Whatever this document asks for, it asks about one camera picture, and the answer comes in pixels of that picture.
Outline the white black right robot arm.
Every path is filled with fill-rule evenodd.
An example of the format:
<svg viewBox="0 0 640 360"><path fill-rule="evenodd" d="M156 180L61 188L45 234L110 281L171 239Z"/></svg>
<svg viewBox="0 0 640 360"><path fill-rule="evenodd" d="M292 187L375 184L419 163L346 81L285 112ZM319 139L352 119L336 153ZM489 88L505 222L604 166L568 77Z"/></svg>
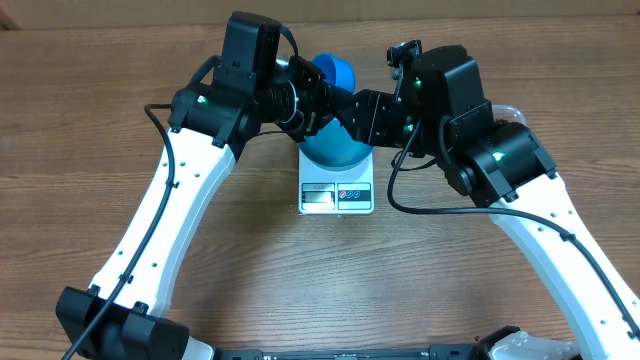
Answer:
<svg viewBox="0 0 640 360"><path fill-rule="evenodd" d="M517 245L565 316L584 359L639 355L639 299L579 217L556 163L523 123L495 118L460 45L387 51L393 93L333 93L356 141L431 156L448 184Z"/></svg>

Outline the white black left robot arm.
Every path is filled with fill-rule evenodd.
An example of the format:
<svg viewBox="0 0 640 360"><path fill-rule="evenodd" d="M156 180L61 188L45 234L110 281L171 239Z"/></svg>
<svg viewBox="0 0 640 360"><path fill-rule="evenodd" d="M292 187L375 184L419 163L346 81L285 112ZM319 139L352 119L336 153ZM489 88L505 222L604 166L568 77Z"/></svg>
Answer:
<svg viewBox="0 0 640 360"><path fill-rule="evenodd" d="M330 119L323 73L293 54L279 21L236 11L223 50L207 59L155 126L163 152L118 246L90 285L64 289L57 317L70 355L87 359L213 359L212 345L168 319L177 275L214 194L266 123L295 142Z"/></svg>

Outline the blue plastic scoop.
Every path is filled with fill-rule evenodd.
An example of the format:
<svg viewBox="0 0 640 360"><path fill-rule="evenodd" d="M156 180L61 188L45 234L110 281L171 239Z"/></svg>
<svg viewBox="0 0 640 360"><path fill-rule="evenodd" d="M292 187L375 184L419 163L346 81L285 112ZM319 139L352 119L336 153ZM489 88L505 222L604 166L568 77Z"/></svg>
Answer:
<svg viewBox="0 0 640 360"><path fill-rule="evenodd" d="M313 58L312 63L325 74L325 81L327 83L351 93L355 91L355 71L346 60L334 56L331 53L321 53Z"/></svg>

